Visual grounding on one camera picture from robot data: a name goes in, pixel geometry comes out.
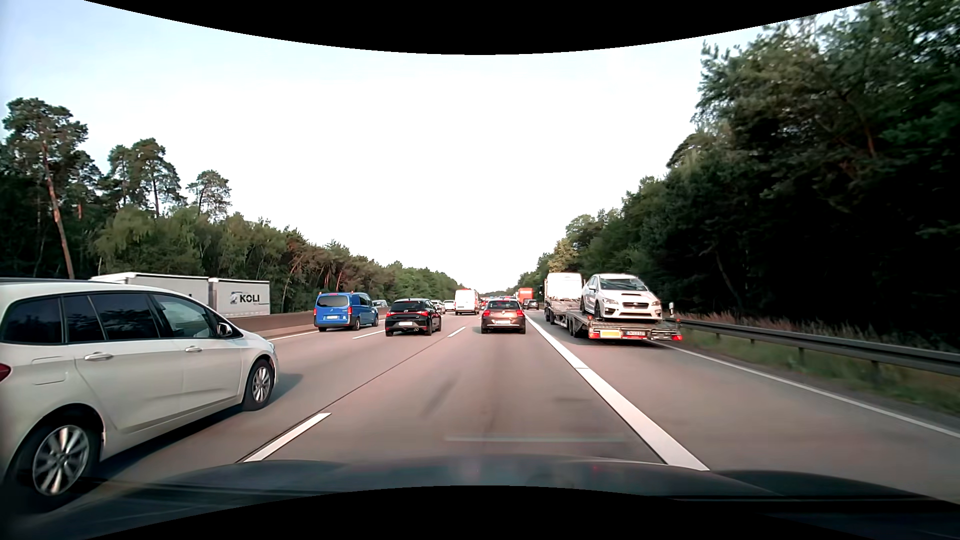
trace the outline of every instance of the blue van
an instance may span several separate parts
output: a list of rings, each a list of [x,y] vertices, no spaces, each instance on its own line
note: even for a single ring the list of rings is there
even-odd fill
[[[380,326],[380,312],[373,300],[362,292],[327,292],[317,295],[313,308],[313,326],[319,331],[330,328]]]

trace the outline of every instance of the asphalt road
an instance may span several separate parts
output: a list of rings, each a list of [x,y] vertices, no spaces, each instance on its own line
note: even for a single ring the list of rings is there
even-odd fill
[[[109,481],[84,499],[245,459],[519,452],[801,471],[960,501],[955,428],[676,343],[573,338],[542,311],[528,315],[524,335],[481,334],[479,317],[447,314],[431,336],[387,337],[381,326],[271,338],[281,373],[266,408],[225,411],[112,457],[102,467]],[[304,421],[308,429],[266,446]]]

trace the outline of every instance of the solid white line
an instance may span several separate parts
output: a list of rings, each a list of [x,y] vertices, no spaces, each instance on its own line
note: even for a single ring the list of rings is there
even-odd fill
[[[314,426],[317,425],[317,423],[319,423],[321,420],[323,420],[329,415],[330,415],[329,412],[318,412],[317,414],[314,414],[310,418],[301,422],[298,426],[296,426],[292,430],[289,430],[286,433],[283,433],[277,440],[263,447],[256,454],[251,455],[247,459],[244,459],[243,462],[247,463],[249,461],[260,461],[261,459],[276,452],[277,450],[280,450],[280,448],[283,447],[283,445],[296,439],[298,436],[302,435],[304,431],[307,431],[310,428],[313,428]]]
[[[663,428],[658,426],[657,423],[651,420],[646,414],[643,414],[640,409],[636,408],[636,405],[630,403],[627,398],[623,397],[623,395],[617,392],[609,383],[594,373],[589,366],[571,353],[561,342],[557,341],[556,338],[541,328],[540,325],[529,319],[527,323],[534,326],[534,329],[546,339],[546,342],[556,349],[557,352],[574,367],[575,371],[580,374],[580,377],[583,377],[587,384],[596,390],[596,393],[620,415],[620,418],[623,418],[624,422],[636,431],[636,434],[660,456],[660,459],[662,459],[664,463],[667,465],[697,469],[698,471],[709,470],[707,465],[704,465],[699,459],[694,457],[694,455],[681,446],[676,439],[671,437],[669,433],[664,431]]]
[[[316,332],[315,332],[315,331],[305,331],[304,333],[295,333],[295,334],[293,334],[293,335],[284,335],[284,336],[282,336],[282,337],[274,337],[274,338],[268,339],[267,341],[277,341],[278,339],[286,339],[286,338],[288,338],[288,337],[297,337],[298,335],[308,335],[309,333],[316,333]]]
[[[920,426],[920,427],[922,427],[922,428],[927,428],[928,430],[938,431],[938,432],[940,432],[940,433],[943,433],[944,435],[949,435],[949,436],[951,436],[951,437],[960,438],[960,433],[958,433],[958,432],[956,432],[956,431],[952,431],[952,430],[947,430],[947,429],[944,429],[944,428],[940,428],[939,426],[934,426],[934,425],[932,425],[932,424],[928,424],[927,422],[921,422],[920,420],[914,420],[913,418],[910,418],[910,417],[907,417],[907,416],[903,416],[903,415],[901,415],[901,414],[897,414],[896,412],[891,412],[891,411],[889,411],[889,410],[884,410],[884,409],[879,408],[879,407],[875,407],[875,406],[872,406],[872,405],[867,405],[867,404],[864,404],[864,403],[860,403],[860,402],[857,401],[857,400],[852,400],[852,399],[850,399],[850,398],[845,398],[845,397],[843,397],[843,396],[838,396],[838,395],[836,395],[836,394],[831,394],[830,392],[825,392],[824,390],[820,390],[819,388],[814,388],[814,387],[812,387],[812,386],[807,386],[806,384],[801,384],[801,383],[799,383],[799,382],[794,382],[794,381],[788,380],[788,379],[782,379],[782,378],[780,378],[780,377],[777,377],[777,376],[774,376],[774,375],[770,375],[770,374],[767,374],[767,373],[763,373],[763,372],[761,372],[761,371],[757,371],[757,370],[754,370],[754,369],[750,369],[750,368],[748,368],[748,367],[738,366],[738,365],[736,365],[736,364],[732,364],[732,363],[730,363],[730,362],[727,362],[727,361],[724,361],[724,360],[721,360],[721,359],[718,359],[718,358],[713,358],[713,357],[710,357],[710,356],[701,355],[701,354],[699,354],[699,353],[694,353],[694,352],[692,352],[692,351],[686,351],[686,350],[681,349],[680,347],[676,347],[676,346],[674,346],[674,345],[667,345],[666,343],[658,343],[658,345],[662,345],[663,347],[669,347],[669,348],[671,348],[671,349],[680,351],[680,352],[682,352],[682,353],[687,353],[688,355],[699,356],[700,358],[704,358],[704,359],[707,359],[707,360],[710,360],[710,361],[713,361],[713,362],[717,362],[717,363],[719,363],[719,364],[723,364],[723,365],[726,365],[726,366],[734,367],[734,368],[736,368],[736,369],[739,369],[739,370],[742,370],[742,371],[746,371],[747,373],[753,373],[754,375],[760,375],[761,377],[765,377],[765,378],[767,378],[767,379],[776,380],[776,381],[778,381],[778,382],[782,382],[782,383],[784,383],[784,384],[789,384],[789,385],[791,385],[791,386],[796,386],[797,388],[802,388],[802,389],[804,389],[804,390],[809,390],[810,392],[813,392],[814,394],[820,394],[821,396],[827,396],[828,398],[833,398],[834,400],[841,401],[841,402],[844,402],[844,403],[847,403],[847,404],[850,404],[850,405],[856,405],[856,406],[858,406],[858,407],[862,407],[862,408],[865,408],[865,409],[867,409],[867,410],[871,410],[871,411],[873,411],[873,412],[878,412],[878,413],[880,413],[880,414],[889,416],[889,417],[891,417],[891,418],[896,418],[896,419],[898,419],[898,420],[902,420],[903,422],[908,422],[908,423],[913,424],[913,425],[915,425],[915,426]]]
[[[367,337],[368,335],[377,335],[377,334],[383,333],[383,332],[385,332],[385,330],[373,331],[373,332],[371,332],[371,333],[365,333],[365,334],[363,334],[363,335],[358,335],[358,336],[356,336],[356,337],[352,337],[351,339],[360,339],[361,337]]]

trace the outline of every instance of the wheel rim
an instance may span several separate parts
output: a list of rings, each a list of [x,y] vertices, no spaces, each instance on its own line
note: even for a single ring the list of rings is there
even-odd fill
[[[90,440],[77,426],[53,430],[40,443],[32,468],[34,487],[48,497],[57,496],[80,478],[90,459]]]
[[[253,400],[262,404],[270,395],[270,370],[260,366],[253,374]]]

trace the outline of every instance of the red truck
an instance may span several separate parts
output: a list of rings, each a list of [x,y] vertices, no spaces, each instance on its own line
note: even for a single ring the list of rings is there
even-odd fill
[[[533,300],[534,298],[534,289],[533,287],[521,287],[516,290],[516,300],[520,302],[520,305],[523,306],[523,303],[527,300]]]

